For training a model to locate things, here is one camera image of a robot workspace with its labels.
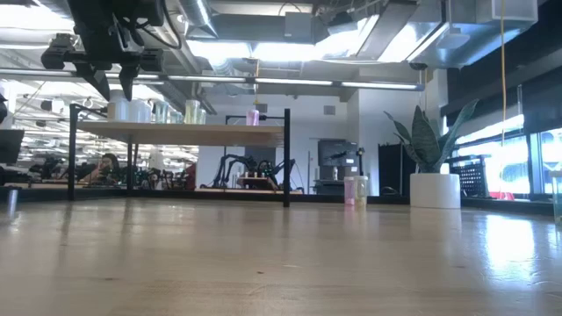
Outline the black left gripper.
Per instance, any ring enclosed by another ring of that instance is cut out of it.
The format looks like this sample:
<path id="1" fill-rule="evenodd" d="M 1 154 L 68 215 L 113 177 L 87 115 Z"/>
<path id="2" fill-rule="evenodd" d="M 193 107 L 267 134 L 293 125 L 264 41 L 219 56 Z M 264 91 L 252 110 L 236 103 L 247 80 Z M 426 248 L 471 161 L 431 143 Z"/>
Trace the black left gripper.
<path id="1" fill-rule="evenodd" d="M 76 22 L 73 33 L 58 33 L 41 55 L 46 69 L 63 69 L 67 62 L 75 64 L 76 75 L 89 83 L 105 100 L 110 100 L 110 86 L 104 70 L 121 65 L 119 81 L 125 98 L 133 98 L 133 82 L 140 68 L 161 72 L 163 51 L 146 48 L 140 35 L 148 22 L 112 21 L 92 27 Z"/>

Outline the opaque white medicine bottle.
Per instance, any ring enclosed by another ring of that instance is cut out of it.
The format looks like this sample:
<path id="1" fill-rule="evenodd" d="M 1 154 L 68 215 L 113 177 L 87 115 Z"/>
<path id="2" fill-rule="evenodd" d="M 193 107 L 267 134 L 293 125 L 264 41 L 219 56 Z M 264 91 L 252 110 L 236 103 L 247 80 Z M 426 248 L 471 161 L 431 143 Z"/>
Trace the opaque white medicine bottle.
<path id="1" fill-rule="evenodd" d="M 107 104 L 107 118 L 109 121 L 128 120 L 128 100 L 123 90 L 111 90 Z"/>

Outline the yellow medicine bottle white cap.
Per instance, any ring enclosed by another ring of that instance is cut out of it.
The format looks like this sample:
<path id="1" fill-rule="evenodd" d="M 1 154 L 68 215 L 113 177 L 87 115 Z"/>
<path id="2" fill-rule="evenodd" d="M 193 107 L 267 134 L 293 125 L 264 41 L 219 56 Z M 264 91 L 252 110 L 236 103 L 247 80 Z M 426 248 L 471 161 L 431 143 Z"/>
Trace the yellow medicine bottle white cap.
<path id="1" fill-rule="evenodd" d="M 355 176 L 354 178 L 354 188 L 355 188 L 355 206 L 365 206 L 367 204 L 368 197 L 368 177 L 367 176 Z"/>

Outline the wooden shelf with black legs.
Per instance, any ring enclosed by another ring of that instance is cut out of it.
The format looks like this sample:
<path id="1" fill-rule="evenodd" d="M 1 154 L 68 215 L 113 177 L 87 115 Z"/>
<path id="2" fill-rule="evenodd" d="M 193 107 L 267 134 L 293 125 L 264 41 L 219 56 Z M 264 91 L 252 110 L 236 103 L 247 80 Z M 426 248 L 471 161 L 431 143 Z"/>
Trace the wooden shelf with black legs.
<path id="1" fill-rule="evenodd" d="M 174 145 L 203 147 L 281 147 L 284 151 L 283 207 L 291 205 L 291 110 L 284 109 L 283 126 L 180 125 L 132 122 L 80 121 L 78 115 L 87 111 L 101 115 L 79 104 L 70 105 L 68 132 L 68 200 L 76 199 L 76 134 L 79 130 L 126 143 L 127 197 L 133 195 L 133 151 L 136 145 Z"/>

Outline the person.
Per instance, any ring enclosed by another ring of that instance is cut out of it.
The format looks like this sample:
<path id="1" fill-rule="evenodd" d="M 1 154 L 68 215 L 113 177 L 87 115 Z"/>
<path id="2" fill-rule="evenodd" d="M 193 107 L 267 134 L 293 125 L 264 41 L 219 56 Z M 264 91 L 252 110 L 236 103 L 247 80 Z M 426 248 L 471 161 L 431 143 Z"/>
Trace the person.
<path id="1" fill-rule="evenodd" d="M 119 183 L 120 166 L 115 154 L 107 153 L 101 157 L 101 161 L 83 180 L 90 185 L 114 185 Z"/>

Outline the black monitor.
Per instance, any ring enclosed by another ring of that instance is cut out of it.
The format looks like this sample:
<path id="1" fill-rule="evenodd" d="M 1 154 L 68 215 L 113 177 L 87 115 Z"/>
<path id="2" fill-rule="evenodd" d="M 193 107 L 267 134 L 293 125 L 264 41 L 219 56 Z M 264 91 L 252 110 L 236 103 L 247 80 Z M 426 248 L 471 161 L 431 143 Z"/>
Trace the black monitor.
<path id="1" fill-rule="evenodd" d="M 17 162 L 24 135 L 24 130 L 0 130 L 0 163 Z"/>

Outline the black background robot arms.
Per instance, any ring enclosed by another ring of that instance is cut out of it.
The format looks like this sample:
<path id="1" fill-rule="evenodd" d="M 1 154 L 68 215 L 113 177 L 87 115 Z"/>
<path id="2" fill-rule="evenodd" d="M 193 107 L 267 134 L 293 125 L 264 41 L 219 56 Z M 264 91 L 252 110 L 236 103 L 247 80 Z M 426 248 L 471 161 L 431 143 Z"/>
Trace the black background robot arms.
<path id="1" fill-rule="evenodd" d="M 241 187 L 251 190 L 282 190 L 284 185 L 277 180 L 277 174 L 285 169 L 285 163 L 274 165 L 267 160 L 256 161 L 253 156 L 226 154 L 220 158 L 219 168 L 211 182 L 210 188 L 225 189 L 228 187 L 233 166 L 241 163 L 245 171 Z"/>

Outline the long ceiling light bar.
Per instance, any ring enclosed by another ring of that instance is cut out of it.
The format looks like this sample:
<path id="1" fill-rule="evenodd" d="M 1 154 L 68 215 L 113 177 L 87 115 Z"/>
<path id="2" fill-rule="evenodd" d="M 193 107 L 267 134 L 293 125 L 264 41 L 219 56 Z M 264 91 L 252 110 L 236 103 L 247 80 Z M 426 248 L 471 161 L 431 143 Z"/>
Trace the long ceiling light bar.
<path id="1" fill-rule="evenodd" d="M 24 69 L 24 68 L 0 68 L 0 77 L 14 80 L 43 80 L 72 82 L 79 80 L 75 71 L 46 70 L 46 69 Z M 269 77 L 229 77 L 215 75 L 150 75 L 140 74 L 134 83 L 163 83 L 163 82 L 190 82 L 190 83 L 235 83 L 235 84 L 274 84 L 314 86 L 327 88 L 345 89 L 368 89 L 368 90 L 405 90 L 424 91 L 425 85 L 419 83 L 394 83 L 394 82 L 352 82 L 352 81 L 330 81 L 315 79 L 293 79 L 293 78 L 269 78 Z"/>

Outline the black side table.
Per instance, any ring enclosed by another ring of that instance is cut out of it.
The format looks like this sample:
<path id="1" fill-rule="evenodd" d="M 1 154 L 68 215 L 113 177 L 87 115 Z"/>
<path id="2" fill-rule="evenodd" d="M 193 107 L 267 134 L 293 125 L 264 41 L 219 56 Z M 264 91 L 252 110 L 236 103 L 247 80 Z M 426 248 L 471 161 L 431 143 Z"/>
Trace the black side table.
<path id="1" fill-rule="evenodd" d="M 344 196 L 344 178 L 342 180 L 315 180 L 314 191 L 317 195 Z"/>

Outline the black folding screen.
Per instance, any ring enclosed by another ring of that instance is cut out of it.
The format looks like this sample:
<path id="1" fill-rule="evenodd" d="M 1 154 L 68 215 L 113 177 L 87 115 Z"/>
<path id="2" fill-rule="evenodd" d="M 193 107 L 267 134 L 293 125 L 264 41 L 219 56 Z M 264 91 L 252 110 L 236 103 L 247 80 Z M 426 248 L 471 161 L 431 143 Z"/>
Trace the black folding screen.
<path id="1" fill-rule="evenodd" d="M 381 196 L 410 196 L 410 175 L 415 162 L 401 144 L 378 146 L 378 183 Z"/>

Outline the green succulent in white pot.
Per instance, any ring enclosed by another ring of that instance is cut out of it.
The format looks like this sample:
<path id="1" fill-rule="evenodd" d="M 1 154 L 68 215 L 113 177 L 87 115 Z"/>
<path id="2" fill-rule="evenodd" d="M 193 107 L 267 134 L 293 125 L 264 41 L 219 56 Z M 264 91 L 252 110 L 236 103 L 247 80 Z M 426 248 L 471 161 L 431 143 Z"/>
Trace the green succulent in white pot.
<path id="1" fill-rule="evenodd" d="M 479 100 L 474 99 L 466 104 L 444 135 L 438 133 L 419 106 L 414 109 L 410 129 L 391 114 L 386 115 L 393 122 L 395 135 L 407 155 L 419 168 L 417 173 L 410 176 L 410 205 L 414 208 L 460 207 L 460 177 L 456 174 L 443 174 L 441 167 L 456 145 L 459 128 L 472 117 L 478 103 Z"/>

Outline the black pegboard stand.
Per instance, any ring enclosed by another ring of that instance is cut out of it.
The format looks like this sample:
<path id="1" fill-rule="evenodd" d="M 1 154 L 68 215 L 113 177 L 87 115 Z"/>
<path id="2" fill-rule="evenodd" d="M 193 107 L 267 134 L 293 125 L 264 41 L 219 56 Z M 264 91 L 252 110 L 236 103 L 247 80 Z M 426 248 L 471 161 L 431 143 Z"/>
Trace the black pegboard stand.
<path id="1" fill-rule="evenodd" d="M 463 198 L 489 197 L 486 181 L 486 158 L 489 157 L 489 154 L 470 154 L 445 161 L 449 165 L 450 173 L 459 175 Z"/>

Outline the short black frame bar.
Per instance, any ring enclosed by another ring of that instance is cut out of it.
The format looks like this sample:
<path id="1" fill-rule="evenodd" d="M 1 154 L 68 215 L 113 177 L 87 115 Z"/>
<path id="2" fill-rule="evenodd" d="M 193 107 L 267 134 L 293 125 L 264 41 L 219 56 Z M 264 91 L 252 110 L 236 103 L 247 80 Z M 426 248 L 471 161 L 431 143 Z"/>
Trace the short black frame bar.
<path id="1" fill-rule="evenodd" d="M 335 195 L 290 195 L 291 201 L 296 203 L 330 203 L 344 204 L 344 196 Z M 368 196 L 366 198 L 368 205 L 410 205 L 408 197 L 400 196 Z"/>

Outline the black aluminium frame rails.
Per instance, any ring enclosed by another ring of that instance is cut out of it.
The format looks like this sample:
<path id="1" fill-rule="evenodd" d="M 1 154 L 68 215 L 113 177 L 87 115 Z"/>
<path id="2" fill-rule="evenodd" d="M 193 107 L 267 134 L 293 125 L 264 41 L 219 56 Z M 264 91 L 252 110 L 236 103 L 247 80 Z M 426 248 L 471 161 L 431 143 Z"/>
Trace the black aluminium frame rails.
<path id="1" fill-rule="evenodd" d="M 477 208 L 490 212 L 508 212 L 549 217 L 554 216 L 553 204 L 540 201 L 462 197 L 461 206 L 467 208 Z"/>

